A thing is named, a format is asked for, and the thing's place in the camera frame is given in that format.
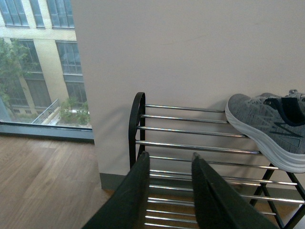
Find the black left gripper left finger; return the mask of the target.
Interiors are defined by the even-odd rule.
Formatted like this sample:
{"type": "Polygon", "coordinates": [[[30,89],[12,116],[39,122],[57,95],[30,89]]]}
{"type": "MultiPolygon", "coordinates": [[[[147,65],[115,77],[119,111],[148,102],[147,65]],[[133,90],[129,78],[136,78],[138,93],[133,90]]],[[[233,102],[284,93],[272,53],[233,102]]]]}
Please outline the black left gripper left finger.
{"type": "Polygon", "coordinates": [[[143,229],[150,184],[150,156],[143,152],[84,229],[143,229]]]}

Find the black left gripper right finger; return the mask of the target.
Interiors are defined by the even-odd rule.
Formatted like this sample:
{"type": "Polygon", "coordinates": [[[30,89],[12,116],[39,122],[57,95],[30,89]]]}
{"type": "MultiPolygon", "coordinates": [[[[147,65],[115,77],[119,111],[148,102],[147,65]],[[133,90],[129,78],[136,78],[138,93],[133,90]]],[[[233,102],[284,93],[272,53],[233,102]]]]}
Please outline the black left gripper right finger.
{"type": "Polygon", "coordinates": [[[192,157],[195,216],[201,229],[275,229],[198,154],[192,157]]]}

